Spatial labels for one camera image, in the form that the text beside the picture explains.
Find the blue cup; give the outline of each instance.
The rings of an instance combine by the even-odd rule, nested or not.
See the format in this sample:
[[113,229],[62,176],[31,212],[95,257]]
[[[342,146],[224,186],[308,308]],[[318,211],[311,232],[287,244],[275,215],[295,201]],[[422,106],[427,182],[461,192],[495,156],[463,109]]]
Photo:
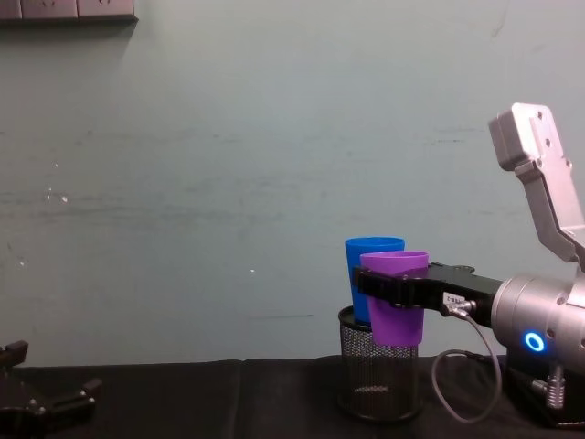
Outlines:
[[357,291],[357,287],[351,284],[351,276],[354,267],[359,267],[359,256],[364,253],[397,252],[404,250],[406,242],[402,238],[394,236],[367,236],[362,238],[350,238],[346,241],[347,270],[349,271],[349,283],[351,286],[351,298],[354,303],[354,318],[360,322],[369,323],[367,311],[367,298]]

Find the plastic cup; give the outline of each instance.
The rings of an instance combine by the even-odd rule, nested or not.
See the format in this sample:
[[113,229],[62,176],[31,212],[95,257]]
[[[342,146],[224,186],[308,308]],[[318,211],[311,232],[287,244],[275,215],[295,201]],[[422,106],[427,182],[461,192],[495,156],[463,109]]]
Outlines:
[[[361,265],[389,276],[406,274],[424,278],[429,267],[427,252],[376,252],[362,254]],[[422,341],[424,310],[401,309],[375,297],[367,298],[374,342],[386,346],[418,346]]]
[[354,267],[361,265],[359,257],[364,253],[395,252],[404,250],[406,242],[395,236],[369,236],[351,238],[346,241],[347,270],[349,271],[349,285],[351,298],[354,304],[354,316],[357,321],[369,323],[369,311],[367,309],[367,297],[351,284]]

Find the black table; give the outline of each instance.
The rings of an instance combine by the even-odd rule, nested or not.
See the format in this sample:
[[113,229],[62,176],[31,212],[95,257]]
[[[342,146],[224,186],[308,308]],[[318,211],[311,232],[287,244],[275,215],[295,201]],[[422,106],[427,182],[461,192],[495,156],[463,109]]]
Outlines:
[[[400,425],[373,425],[342,414],[336,404],[340,358],[217,361],[198,364],[30,368],[17,374],[47,395],[98,377],[104,389],[92,425],[55,438],[584,438],[547,430],[505,396],[492,416],[463,425],[440,406],[431,388],[431,359],[420,359],[420,415]],[[490,366],[451,358],[441,386],[452,405],[471,415],[493,391]]]

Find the mesh pencil holder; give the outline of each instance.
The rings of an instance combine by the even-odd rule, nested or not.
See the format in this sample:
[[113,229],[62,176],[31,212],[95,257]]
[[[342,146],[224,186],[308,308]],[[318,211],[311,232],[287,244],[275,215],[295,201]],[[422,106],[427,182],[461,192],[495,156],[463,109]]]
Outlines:
[[342,382],[337,402],[360,419],[404,421],[421,407],[419,350],[374,343],[371,326],[357,323],[353,306],[339,312]]

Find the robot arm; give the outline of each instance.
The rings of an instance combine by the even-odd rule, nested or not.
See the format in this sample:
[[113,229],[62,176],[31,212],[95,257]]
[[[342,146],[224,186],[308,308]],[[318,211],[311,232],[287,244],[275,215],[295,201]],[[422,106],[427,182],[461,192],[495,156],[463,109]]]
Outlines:
[[546,106],[516,103],[489,126],[500,166],[514,171],[525,187],[540,241],[562,261],[578,263],[575,280],[521,274],[500,283],[470,271],[451,275],[455,267],[439,264],[424,280],[361,268],[354,280],[364,294],[394,306],[440,310],[491,327],[508,354],[548,364],[547,380],[534,379],[531,387],[546,395],[550,410],[561,411],[565,370],[585,375],[585,220],[572,165]]

